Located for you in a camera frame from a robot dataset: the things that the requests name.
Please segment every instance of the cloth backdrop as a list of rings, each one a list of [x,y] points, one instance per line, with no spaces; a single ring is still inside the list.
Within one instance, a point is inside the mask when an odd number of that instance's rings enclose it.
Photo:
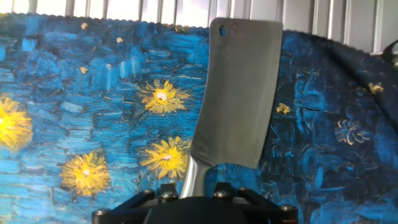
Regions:
[[[0,222],[89,223],[138,191],[180,188],[208,29],[0,20]],[[398,223],[397,84],[378,58],[285,31],[260,165],[215,167],[207,193],[250,187],[297,206],[301,223]]]

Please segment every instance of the cleaver blade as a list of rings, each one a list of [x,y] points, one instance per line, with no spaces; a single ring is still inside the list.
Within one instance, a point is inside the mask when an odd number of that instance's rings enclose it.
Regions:
[[[180,197],[205,194],[208,169],[256,169],[271,118],[283,25],[217,18],[210,26],[205,95]]]

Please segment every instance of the black mount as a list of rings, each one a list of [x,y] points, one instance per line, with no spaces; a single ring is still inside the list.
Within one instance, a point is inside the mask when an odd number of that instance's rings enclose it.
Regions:
[[[174,184],[161,185],[158,194],[144,190],[113,210],[93,212],[93,224],[249,224],[298,223],[297,208],[278,206],[255,191],[217,183],[213,198],[178,199]]]

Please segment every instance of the screw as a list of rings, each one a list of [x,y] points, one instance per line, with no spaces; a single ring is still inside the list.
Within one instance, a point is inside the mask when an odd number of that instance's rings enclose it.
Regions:
[[[172,199],[177,198],[177,194],[174,192],[164,192],[160,195],[164,199]]]
[[[229,192],[225,190],[219,190],[217,192],[214,192],[213,197],[216,198],[225,198],[229,196]]]
[[[296,209],[297,209],[295,206],[293,206],[293,205],[287,205],[287,204],[281,205],[279,208],[282,209],[282,210],[285,211],[285,212],[289,212],[289,211],[292,211],[292,210],[296,210]]]
[[[107,214],[109,211],[110,211],[110,209],[108,209],[108,208],[100,208],[97,211],[95,211],[95,215],[98,215],[98,216],[104,215],[104,214]]]
[[[239,190],[250,190],[248,187],[240,187]]]
[[[152,193],[152,192],[154,192],[154,190],[145,190],[145,191],[144,191],[145,194],[150,194],[150,193]]]

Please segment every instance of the blue painted fabric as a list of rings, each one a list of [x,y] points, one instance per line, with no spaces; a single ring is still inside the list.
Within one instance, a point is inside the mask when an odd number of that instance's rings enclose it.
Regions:
[[[88,223],[93,210],[170,182],[141,166],[139,152],[169,137],[192,138],[208,44],[201,28],[2,17],[0,93],[25,105],[33,139],[17,152],[1,148],[0,221]],[[186,109],[145,110],[138,90],[154,80],[187,91]],[[260,166],[215,167],[207,192],[216,181],[250,187],[298,206],[300,223],[398,223],[397,85],[398,71],[377,58],[285,31]],[[99,148],[110,186],[92,197],[61,187],[66,161]]]

